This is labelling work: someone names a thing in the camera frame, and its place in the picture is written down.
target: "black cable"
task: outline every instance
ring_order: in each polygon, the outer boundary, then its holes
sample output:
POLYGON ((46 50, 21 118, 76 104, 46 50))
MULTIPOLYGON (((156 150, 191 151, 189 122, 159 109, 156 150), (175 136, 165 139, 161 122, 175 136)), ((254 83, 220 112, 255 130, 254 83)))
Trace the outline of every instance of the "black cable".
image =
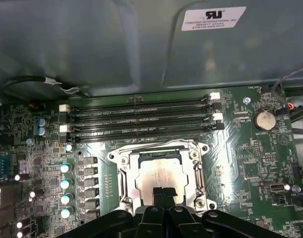
POLYGON ((6 91, 12 85, 15 85, 18 83, 25 83, 25 82, 46 83, 46 84, 50 84, 50 85, 59 87, 66 94, 75 94, 80 97, 89 97, 87 94, 82 93, 80 91, 80 89, 77 87, 70 86, 66 83, 61 83, 52 78, 48 78, 48 77, 44 77, 44 76, 33 76, 33 75, 17 76, 17 77, 6 80, 2 85, 0 85, 0 97, 18 99, 17 97, 8 95, 6 91))
POLYGON ((272 88, 271 88, 271 95, 272 95, 273 97, 275 97, 276 99, 278 99, 279 102, 281 102, 281 103, 283 103, 283 104, 287 104, 288 102, 287 102, 283 97, 281 97, 280 95, 278 95, 278 94, 276 93, 276 88, 279 86, 279 84, 282 84, 286 79, 288 79, 288 78, 290 78, 290 77, 294 76, 295 74, 300 73, 300 72, 302 72, 302 71, 303 71, 303 68, 298 69, 298 70, 296 70, 296 71, 293 71, 293 72, 291 72, 291 73, 289 73, 289 74, 283 76, 282 78, 280 78, 280 79, 272 86, 272 88))
POLYGON ((303 119, 303 106, 296 108, 296 111, 290 114, 291 123, 303 119))
POLYGON ((292 128, 293 134, 303 135, 303 129, 292 128))

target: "dimm slot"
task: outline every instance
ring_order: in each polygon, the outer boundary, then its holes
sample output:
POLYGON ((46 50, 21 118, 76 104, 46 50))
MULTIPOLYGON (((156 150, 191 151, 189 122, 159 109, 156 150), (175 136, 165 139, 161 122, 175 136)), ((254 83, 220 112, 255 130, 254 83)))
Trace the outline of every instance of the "dimm slot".
POLYGON ((154 136, 173 136, 173 135, 185 135, 190 133, 204 133, 214 131, 216 127, 214 125, 203 126, 197 129, 183 129, 180 128, 179 130, 166 130, 161 132, 136 132, 126 135, 102 135, 102 136, 93 136, 93 137, 79 137, 75 138, 77 143, 84 143, 84 142, 99 142, 99 141, 108 141, 108 140, 130 140, 130 139, 143 139, 143 138, 150 138, 154 136))
POLYGON ((77 135, 77 134, 82 134, 82 133, 86 133, 86 132, 104 132, 104 131, 108 131, 108 132, 114 132, 114 131, 125 131, 125 130, 148 130, 149 128, 154 128, 154 130, 158 129, 158 128, 164 128, 164 127, 174 127, 174 126, 190 126, 190 125, 197 125, 197 124, 204 124, 204 120, 195 120, 192 122, 188 122, 185 123, 185 121, 181 121, 181 122, 167 122, 167 123, 162 123, 162 124, 149 124, 149 125, 140 125, 140 126, 108 126, 108 127, 88 127, 88 128, 80 128, 78 131, 76 131, 75 133, 72 133, 72 135, 77 135))
POLYGON ((193 113, 205 113, 200 108, 198 109, 187 109, 187 110, 175 110, 173 112, 141 112, 141 113, 134 113, 132 115, 92 115, 92 116, 86 116, 83 115, 82 117, 76 119, 76 121, 86 121, 90 119, 123 119, 125 116, 127 119, 136 119, 137 117, 160 117, 160 116, 176 116, 181 114, 193 114, 193 113))
POLYGON ((127 108, 139 108, 139 107, 148 107, 148 106, 166 106, 166 105, 184 105, 184 104, 200 104, 204 101, 201 101, 202 98, 197 98, 197 99, 184 99, 184 100, 165 100, 165 101, 153 101, 153 102, 135 102, 135 103, 128 103, 128 104, 115 104, 115 105, 106 105, 106 106, 94 106, 94 107, 82 107, 82 108, 77 108, 77 111, 79 112, 85 112, 88 110, 125 110, 127 108))

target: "white label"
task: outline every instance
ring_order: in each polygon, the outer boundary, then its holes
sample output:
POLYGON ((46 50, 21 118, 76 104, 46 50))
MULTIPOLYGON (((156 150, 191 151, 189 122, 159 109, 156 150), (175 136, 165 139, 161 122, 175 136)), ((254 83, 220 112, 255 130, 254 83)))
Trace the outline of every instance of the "white label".
POLYGON ((232 28, 245 10, 245 6, 188 10, 184 15, 182 31, 232 28))

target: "green circuit board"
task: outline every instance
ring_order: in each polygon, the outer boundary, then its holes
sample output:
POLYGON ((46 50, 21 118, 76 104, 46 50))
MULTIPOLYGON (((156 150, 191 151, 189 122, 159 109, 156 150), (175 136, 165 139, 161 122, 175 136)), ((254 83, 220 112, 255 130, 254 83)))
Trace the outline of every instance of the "green circuit board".
POLYGON ((210 147, 202 157, 203 174, 207 197, 216 201, 217 209, 287 237, 303 237, 303 207, 293 202, 303 198, 302 171, 289 115, 274 116, 271 130, 254 124, 260 110, 274 113, 281 108, 261 86, 2 106, 1 118, 10 129, 0 132, 0 150, 10 153, 14 173, 31 176, 22 182, 16 219, 42 217, 40 237, 47 238, 81 226, 119 205, 118 171, 108 160, 109 152, 135 143, 193 139, 210 147), (201 106, 214 103, 217 107, 206 111, 201 106), (212 113, 223 118, 213 120, 212 113), (40 118, 48 123, 46 136, 38 135, 40 118), (27 145, 27 139, 33 139, 33 145, 27 145), (66 145, 72 150, 67 152, 66 145), (90 157, 97 161, 88 164, 85 160, 90 157), (73 169, 62 174, 62 163, 72 164, 73 169), (84 180, 93 178, 95 185, 86 186, 84 180), (63 179, 73 180, 66 191, 60 188, 63 179), (271 193, 265 184, 272 182, 298 186, 301 192, 271 193), (35 188, 42 188, 44 194, 28 201, 29 191, 35 188), (85 192, 91 188, 98 189, 99 195, 88 199, 85 192), (67 192, 74 195, 69 204, 74 212, 63 219, 65 205, 60 198, 67 192), (97 205, 90 215, 88 201, 97 205))

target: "screw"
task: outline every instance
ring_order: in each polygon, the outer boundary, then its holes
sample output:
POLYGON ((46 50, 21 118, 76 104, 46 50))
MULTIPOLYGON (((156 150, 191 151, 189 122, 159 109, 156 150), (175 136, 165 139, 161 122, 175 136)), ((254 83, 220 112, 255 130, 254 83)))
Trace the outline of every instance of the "screw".
POLYGON ((191 158, 193 158, 193 159, 196 159, 196 158, 198 158, 199 157, 199 152, 197 151, 197 150, 191 150, 190 151, 190 156, 191 156, 191 158))
POLYGON ((210 217, 218 217, 218 215, 217 215, 215 212, 210 212, 210 213, 209 213, 209 216, 210 216, 210 217))
POLYGON ((128 163, 129 163, 129 160, 128 160, 128 158, 127 157, 121 157, 121 164, 122 165, 128 165, 128 163))
POLYGON ((176 207, 176 208, 175 208, 175 211, 176 211, 176 212, 182 212, 182 211, 183 211, 183 208, 181 208, 181 207, 176 207))
POLYGON ((203 208, 204 205, 205 205, 205 202, 204 202, 203 199, 199 198, 199 199, 197 199, 197 200, 195 201, 195 205, 196 205, 196 207, 198 207, 198 208, 203 208))
POLYGON ((251 99, 249 97, 244 97, 242 101, 247 105, 250 104, 251 99))

